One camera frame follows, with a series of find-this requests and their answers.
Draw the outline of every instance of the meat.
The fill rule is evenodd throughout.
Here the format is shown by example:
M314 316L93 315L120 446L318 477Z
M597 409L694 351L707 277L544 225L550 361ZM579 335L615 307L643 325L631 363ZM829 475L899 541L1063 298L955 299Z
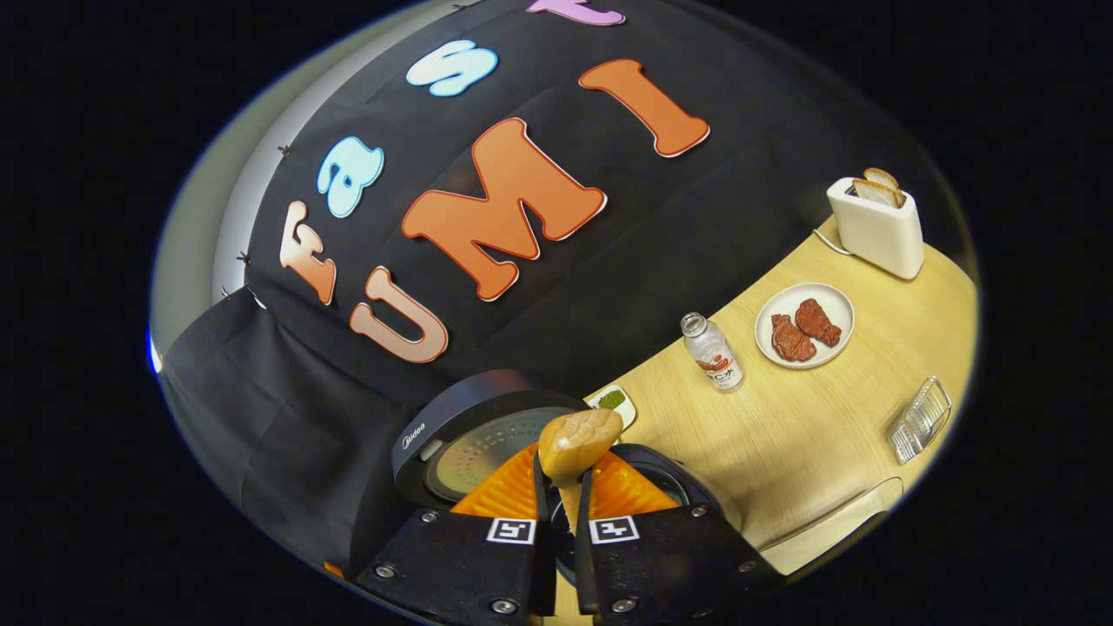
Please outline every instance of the meat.
M824 307L814 297L801 302L796 310L796 325L804 334L818 339L830 348L838 345L839 335L843 334L843 329L827 319Z
M807 361L816 355L811 340L792 325L788 315L772 316L772 349L786 361Z

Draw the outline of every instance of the orange letter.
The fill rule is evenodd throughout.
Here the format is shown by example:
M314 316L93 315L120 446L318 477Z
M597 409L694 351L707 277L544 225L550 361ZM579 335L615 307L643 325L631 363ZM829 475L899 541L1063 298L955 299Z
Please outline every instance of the orange letter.
M298 276L317 290L317 297L328 306L333 302L333 287L336 286L336 264L332 258L324 263L317 261L313 253L324 251L321 237L308 225L298 225L305 219L308 209L299 202L289 203L286 209L286 227L282 231L282 247L278 248L278 262L283 267L292 267ZM294 226L297 226L297 239L294 238Z
M375 267L371 276L367 277L367 286L364 287L364 292L367 297L382 300L408 317L411 322L421 326L423 336L420 341L410 341L376 320L375 314L371 312L371 306L363 303L357 304L352 311L352 320L348 325L353 331L370 336L395 356L411 363L429 363L440 356L449 346L449 331L444 324L429 309L418 304L406 292L392 283L391 272L386 267L382 265Z
M588 89L602 89L618 98L653 134L653 149L663 157L688 151L711 134L711 127L692 117L641 74L633 59L615 59L593 67L580 77Z
M516 117L483 133L472 145L472 160L486 199L425 192L402 219L402 233L433 242L475 278L480 299L491 302L518 280L518 265L495 263L480 244L538 258L541 248L525 221L526 205L541 217L545 238L556 242L602 211L607 194L573 180L530 141Z

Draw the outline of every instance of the small dish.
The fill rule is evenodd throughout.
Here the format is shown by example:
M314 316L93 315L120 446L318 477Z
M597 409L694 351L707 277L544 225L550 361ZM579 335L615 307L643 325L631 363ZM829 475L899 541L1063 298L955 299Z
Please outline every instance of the small dish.
M626 398L626 400L623 400L621 404L619 404L613 409L615 413L622 417L622 430L626 430L630 428L630 424L633 423L633 418L638 414L638 411L634 410L633 402L630 401L630 394L627 393L626 390L622 389L621 387L617 384L608 387L607 389L600 391L594 398L589 400L588 405L590 405L592 409L598 409L599 401L602 400L604 395L607 395L612 391L621 391L622 395Z
M816 302L819 303L819 306L823 306L824 313L827 314L831 323L843 329L843 334L839 336L839 342L835 344L835 348L828 348L826 343L812 339L811 344L816 346L816 355L807 361L786 361L780 358L780 354L777 354L777 351L772 346L772 316L777 314L788 315L795 324L796 310L799 309L801 302L809 297L816 299ZM757 340L758 349L761 350L761 353L768 356L774 363L794 370L817 368L830 361L839 352L843 352L843 349L849 343L853 333L854 305L850 304L850 299L839 290L823 283L801 283L770 297L769 302L761 307L761 312L758 313L757 323L754 324L754 338Z

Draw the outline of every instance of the bottle label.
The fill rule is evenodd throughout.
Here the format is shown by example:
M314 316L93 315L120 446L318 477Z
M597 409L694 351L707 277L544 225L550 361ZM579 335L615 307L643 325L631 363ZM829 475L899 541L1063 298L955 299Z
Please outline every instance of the bottle label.
M738 366L735 361L735 355L729 349L725 349L721 352L716 353L715 356L710 359L710 363L697 360L696 363L699 364L707 378L711 379L711 384L718 389L730 389L741 382L742 380L742 369Z

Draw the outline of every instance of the letter s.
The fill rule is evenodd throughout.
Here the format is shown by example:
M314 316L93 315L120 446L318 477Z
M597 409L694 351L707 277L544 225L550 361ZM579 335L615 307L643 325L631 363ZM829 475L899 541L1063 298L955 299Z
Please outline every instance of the letter s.
M429 92L434 96L456 96L499 65L499 56L485 48L475 48L474 41L449 41L422 57L406 72L410 85L433 84Z

